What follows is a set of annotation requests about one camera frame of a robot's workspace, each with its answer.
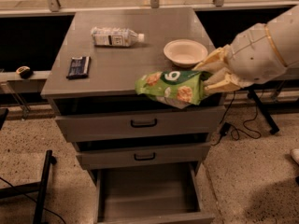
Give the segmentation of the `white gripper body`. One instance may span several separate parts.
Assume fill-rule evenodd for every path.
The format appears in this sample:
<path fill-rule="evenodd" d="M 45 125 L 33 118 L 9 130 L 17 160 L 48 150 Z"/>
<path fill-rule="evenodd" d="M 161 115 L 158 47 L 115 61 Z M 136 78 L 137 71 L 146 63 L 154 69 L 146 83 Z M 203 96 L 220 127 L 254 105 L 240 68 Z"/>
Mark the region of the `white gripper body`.
<path fill-rule="evenodd" d="M 257 23 L 238 34 L 227 54 L 227 62 L 242 81 L 264 84 L 287 71 L 287 66 L 266 24 Z"/>

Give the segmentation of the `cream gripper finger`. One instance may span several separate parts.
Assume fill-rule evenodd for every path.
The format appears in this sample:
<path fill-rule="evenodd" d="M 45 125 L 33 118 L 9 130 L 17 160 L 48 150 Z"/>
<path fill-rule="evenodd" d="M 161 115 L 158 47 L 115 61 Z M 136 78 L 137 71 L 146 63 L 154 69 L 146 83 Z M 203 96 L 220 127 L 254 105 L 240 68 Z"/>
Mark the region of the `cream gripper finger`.
<path fill-rule="evenodd" d="M 240 88 L 241 86 L 238 83 L 237 77 L 227 68 L 222 68 L 204 82 L 204 92 L 206 95 L 238 91 Z"/>
<path fill-rule="evenodd" d="M 209 53 L 203 61 L 197 64 L 193 71 L 205 71 L 209 73 L 216 73 L 222 68 L 228 67 L 227 54 L 230 51 L 230 46 L 217 48 Z"/>

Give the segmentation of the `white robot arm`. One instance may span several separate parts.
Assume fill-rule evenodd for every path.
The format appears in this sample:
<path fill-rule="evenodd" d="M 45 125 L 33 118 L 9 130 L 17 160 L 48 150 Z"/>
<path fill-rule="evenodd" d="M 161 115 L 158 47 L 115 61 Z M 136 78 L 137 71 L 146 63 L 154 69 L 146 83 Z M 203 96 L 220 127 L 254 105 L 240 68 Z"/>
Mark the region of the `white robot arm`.
<path fill-rule="evenodd" d="M 299 6 L 267 23 L 256 23 L 233 42 L 215 49 L 197 64 L 208 72 L 204 94 L 238 91 L 264 84 L 299 64 Z"/>

